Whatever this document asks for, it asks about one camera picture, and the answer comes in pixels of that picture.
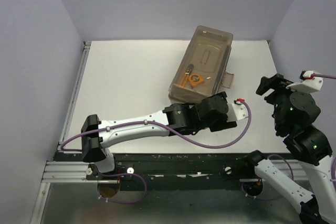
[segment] screw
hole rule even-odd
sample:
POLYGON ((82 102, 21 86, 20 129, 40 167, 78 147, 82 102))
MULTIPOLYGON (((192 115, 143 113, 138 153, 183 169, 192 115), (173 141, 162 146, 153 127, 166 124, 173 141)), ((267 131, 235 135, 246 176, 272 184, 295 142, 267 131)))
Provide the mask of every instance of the screw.
POLYGON ((86 171, 85 171, 86 175, 91 175, 92 172, 93 172, 93 171, 92 171, 91 168, 87 168, 86 171))
POLYGON ((230 175, 232 173, 232 169, 229 166, 225 167, 224 171, 227 175, 230 175))
POLYGON ((133 169, 133 167, 129 167, 129 168, 127 169, 127 173, 130 173, 130 174, 134 173, 134 169, 133 169))

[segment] metal frame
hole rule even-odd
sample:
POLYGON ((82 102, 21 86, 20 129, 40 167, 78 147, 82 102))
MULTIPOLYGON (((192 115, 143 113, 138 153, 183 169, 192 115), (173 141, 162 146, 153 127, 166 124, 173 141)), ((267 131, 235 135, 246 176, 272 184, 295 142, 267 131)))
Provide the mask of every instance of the metal frame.
POLYGON ((70 104, 69 104, 69 107, 68 107, 66 120, 65 120, 65 123, 63 125, 62 133, 61 133, 61 136, 60 136, 60 139, 59 139, 59 143, 64 142, 64 140, 66 139, 66 137, 69 133, 69 124, 72 120, 73 112, 75 110, 74 105, 76 104, 76 101, 77 101, 78 91, 79 91, 79 87, 80 87, 80 84, 81 84, 82 79, 83 79, 84 69, 85 69, 86 62, 88 60, 90 47, 91 47, 91 42, 90 41, 84 42, 83 54, 82 54, 82 58, 80 60, 80 65, 79 65, 79 69, 78 69, 78 73, 77 73, 77 77, 76 77, 75 86, 74 86, 74 89, 72 91, 71 100, 70 100, 70 104))
MULTIPOLYGON (((84 48, 83 48, 83 53, 82 53, 82 58, 80 60, 80 65, 79 65, 79 69, 78 69, 78 73, 77 73, 77 77, 76 77, 76 82, 75 82, 75 86, 74 89, 72 91, 72 95, 71 95, 71 100, 69 103, 69 107, 67 110, 67 115, 66 115, 66 120, 62 129, 62 133, 59 139, 59 142, 63 142, 65 137, 68 134, 68 126, 69 126, 69 122, 72 119, 73 116, 73 110, 75 108, 75 104, 77 101, 77 97, 78 97, 78 90, 83 78, 83 73, 84 73, 84 68, 85 68, 85 64, 87 62, 88 59, 88 55, 89 55, 89 51, 90 51, 90 47, 91 47, 91 42, 90 41, 84 41, 84 48)), ((71 162, 65 162, 67 165, 66 166, 71 166, 71 162)), ((54 181, 52 181, 52 179, 50 179, 51 182, 47 182, 42 178, 41 181, 41 185, 40 185, 40 190, 38 192, 38 196, 35 202, 35 206, 34 206, 34 210, 33 210, 33 214, 30 220, 30 224, 37 224, 40 223, 42 220, 42 215, 43 215, 43 211, 44 211, 44 207, 47 201, 47 197, 48 197, 48 193, 49 193, 49 189, 50 189, 50 183, 54 183, 54 181)))
POLYGON ((40 223, 46 205, 50 183, 41 183, 30 224, 40 223))
MULTIPOLYGON (((287 160, 293 169, 294 180, 308 180, 306 173, 297 160, 287 160)), ((272 160, 272 163, 285 175, 290 176, 286 163, 282 160, 272 160)), ((117 180, 87 180, 86 170, 88 164, 84 162, 47 162, 42 177, 42 183, 110 183, 116 184, 117 180)), ((257 179, 240 179, 241 182, 253 182, 257 179)))

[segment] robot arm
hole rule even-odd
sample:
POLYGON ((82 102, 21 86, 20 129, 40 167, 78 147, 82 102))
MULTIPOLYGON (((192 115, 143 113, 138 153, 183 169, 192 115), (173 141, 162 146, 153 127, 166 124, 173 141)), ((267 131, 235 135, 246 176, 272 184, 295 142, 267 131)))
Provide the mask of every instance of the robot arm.
POLYGON ((175 135, 162 125, 182 135, 195 135, 206 128, 221 131, 236 127, 236 121, 247 116, 247 109, 239 99, 235 104, 227 103, 225 92, 205 98, 199 104, 176 103, 139 118, 100 121, 97 115, 90 115, 81 132, 99 132, 82 136, 82 160, 95 163, 102 173, 110 172, 114 170, 114 160, 108 147, 114 144, 148 136, 175 135))
POLYGON ((265 178, 291 202, 303 223, 336 223, 332 150, 327 137, 311 125, 321 110, 309 93, 320 90, 323 83, 322 78, 311 77, 313 73, 302 72, 301 83, 288 81, 280 74, 263 77, 256 93, 263 95, 269 89, 274 90, 265 100, 274 106, 276 135, 286 137, 284 143, 306 172, 314 195, 285 175, 279 175, 270 161, 260 161, 255 174, 265 178))

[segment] gray wall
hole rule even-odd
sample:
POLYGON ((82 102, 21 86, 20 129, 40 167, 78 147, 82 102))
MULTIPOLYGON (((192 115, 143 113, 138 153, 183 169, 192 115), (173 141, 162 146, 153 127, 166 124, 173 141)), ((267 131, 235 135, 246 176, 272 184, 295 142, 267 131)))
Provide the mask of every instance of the gray wall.
MULTIPOLYGON (((336 75, 336 0, 294 0, 270 43, 279 73, 299 80, 301 70, 336 75)), ((315 125, 336 151, 336 81, 314 93, 322 113, 315 125)))
POLYGON ((293 0, 62 0, 84 40, 191 38, 197 25, 270 39, 293 0))
POLYGON ((82 51, 61 0, 0 0, 0 223, 29 223, 82 51))

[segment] transparent plastic container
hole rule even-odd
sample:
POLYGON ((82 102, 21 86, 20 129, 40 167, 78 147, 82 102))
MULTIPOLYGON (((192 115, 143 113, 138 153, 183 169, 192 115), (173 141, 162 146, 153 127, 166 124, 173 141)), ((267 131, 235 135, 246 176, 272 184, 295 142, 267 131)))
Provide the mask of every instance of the transparent plastic container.
POLYGON ((169 88, 172 103, 195 102, 218 92, 233 34, 198 26, 169 88))

